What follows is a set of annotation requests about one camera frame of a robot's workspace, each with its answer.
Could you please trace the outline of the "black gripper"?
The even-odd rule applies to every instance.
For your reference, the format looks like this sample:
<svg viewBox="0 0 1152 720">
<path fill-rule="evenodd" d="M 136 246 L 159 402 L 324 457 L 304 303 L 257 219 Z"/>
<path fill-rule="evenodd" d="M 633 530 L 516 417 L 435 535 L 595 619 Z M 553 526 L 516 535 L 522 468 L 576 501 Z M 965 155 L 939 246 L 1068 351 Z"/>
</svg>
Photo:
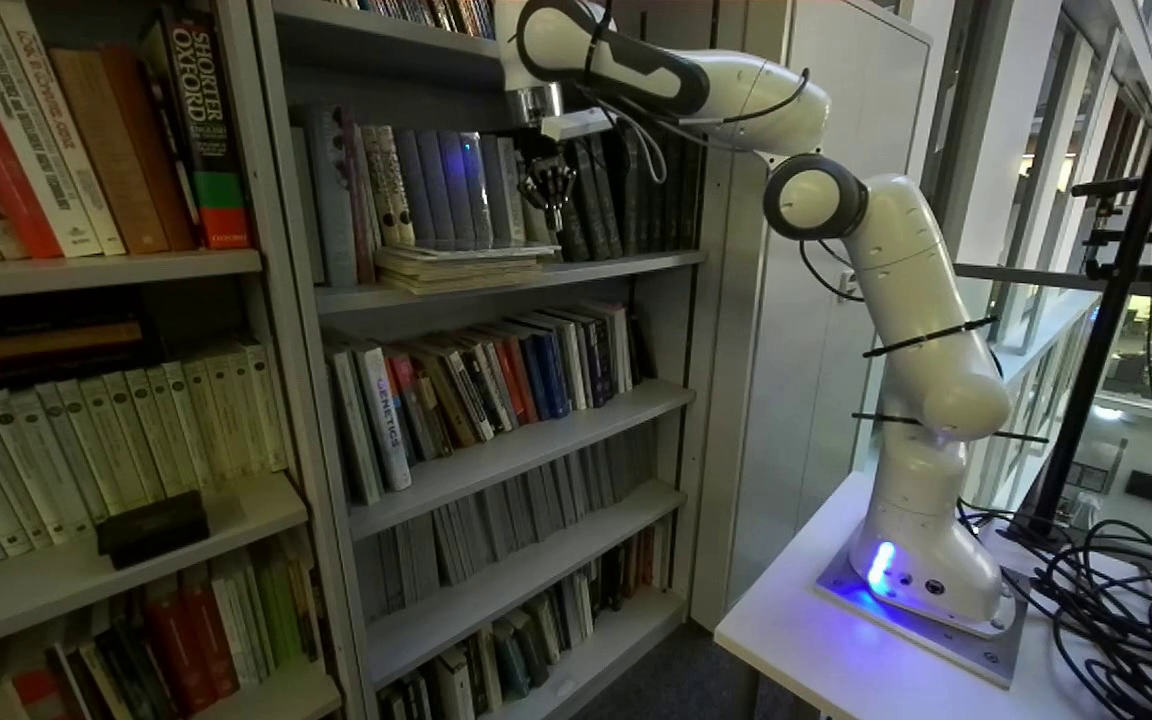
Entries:
<svg viewBox="0 0 1152 720">
<path fill-rule="evenodd" d="M 541 83 L 518 94 L 522 109 L 522 194 L 542 213 L 553 244 L 565 236 L 565 208 L 573 200 L 576 169 L 565 146 L 542 130 L 559 115 L 559 89 Z"/>
</svg>

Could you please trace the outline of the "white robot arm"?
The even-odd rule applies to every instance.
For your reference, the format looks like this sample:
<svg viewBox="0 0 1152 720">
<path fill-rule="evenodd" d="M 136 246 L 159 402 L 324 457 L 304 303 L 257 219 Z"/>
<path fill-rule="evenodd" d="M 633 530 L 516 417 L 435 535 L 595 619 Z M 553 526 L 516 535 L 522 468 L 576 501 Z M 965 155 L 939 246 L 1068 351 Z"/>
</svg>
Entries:
<svg viewBox="0 0 1152 720">
<path fill-rule="evenodd" d="M 994 436 L 1012 397 L 967 316 L 939 219 L 907 176 L 858 181 L 821 153 L 831 94 L 783 63 L 727 49 L 658 49 L 586 0 L 502 0 L 502 83 L 582 83 L 652 118 L 767 161 L 765 219 L 783 241 L 841 241 L 878 334 L 893 420 L 848 569 L 899 612 L 991 637 L 1004 571 L 956 521 L 965 445 Z"/>
</svg>

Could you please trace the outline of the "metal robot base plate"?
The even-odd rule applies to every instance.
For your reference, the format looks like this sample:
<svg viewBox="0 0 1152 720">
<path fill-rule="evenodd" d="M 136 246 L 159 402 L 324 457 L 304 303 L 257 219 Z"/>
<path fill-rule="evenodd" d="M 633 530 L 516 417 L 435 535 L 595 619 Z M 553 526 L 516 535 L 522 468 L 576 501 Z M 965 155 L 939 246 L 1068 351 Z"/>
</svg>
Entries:
<svg viewBox="0 0 1152 720">
<path fill-rule="evenodd" d="M 875 543 L 875 554 L 864 569 L 850 569 L 848 553 L 834 553 L 816 588 L 841 608 L 936 653 L 939 660 L 1006 688 L 1019 660 L 1028 602 L 1004 588 L 989 619 L 936 619 L 912 608 L 920 580 L 902 571 L 902 553 L 893 541 Z"/>
</svg>

